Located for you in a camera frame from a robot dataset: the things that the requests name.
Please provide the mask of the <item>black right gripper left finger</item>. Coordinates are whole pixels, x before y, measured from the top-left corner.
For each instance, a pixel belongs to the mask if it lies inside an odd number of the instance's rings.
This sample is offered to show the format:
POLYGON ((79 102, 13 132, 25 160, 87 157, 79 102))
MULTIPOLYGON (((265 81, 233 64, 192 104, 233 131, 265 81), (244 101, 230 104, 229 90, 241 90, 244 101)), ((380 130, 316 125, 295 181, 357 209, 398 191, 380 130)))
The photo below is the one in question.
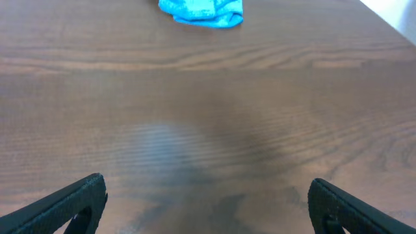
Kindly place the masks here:
POLYGON ((1 217, 1 233, 94 234, 108 194, 103 175, 94 173, 26 207, 1 217))

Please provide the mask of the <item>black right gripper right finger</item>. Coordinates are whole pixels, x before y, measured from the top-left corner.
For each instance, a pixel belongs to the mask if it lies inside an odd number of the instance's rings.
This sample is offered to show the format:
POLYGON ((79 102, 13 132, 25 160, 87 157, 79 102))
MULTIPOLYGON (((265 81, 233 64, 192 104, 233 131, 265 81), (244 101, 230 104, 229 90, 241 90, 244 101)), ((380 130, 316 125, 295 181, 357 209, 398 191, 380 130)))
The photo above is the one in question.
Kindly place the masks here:
POLYGON ((307 203, 316 234, 415 234, 415 228, 321 178, 312 180, 307 203))

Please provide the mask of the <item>blue microfiber cloth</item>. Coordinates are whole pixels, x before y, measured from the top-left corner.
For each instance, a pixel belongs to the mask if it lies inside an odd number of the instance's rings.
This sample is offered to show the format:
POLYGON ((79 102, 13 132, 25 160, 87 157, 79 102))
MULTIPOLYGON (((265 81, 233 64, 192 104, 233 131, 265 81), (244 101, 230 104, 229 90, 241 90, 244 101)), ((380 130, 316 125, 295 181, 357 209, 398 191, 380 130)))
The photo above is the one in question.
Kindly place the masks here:
POLYGON ((159 8, 178 23, 230 29, 243 21, 242 0, 159 0, 159 8))

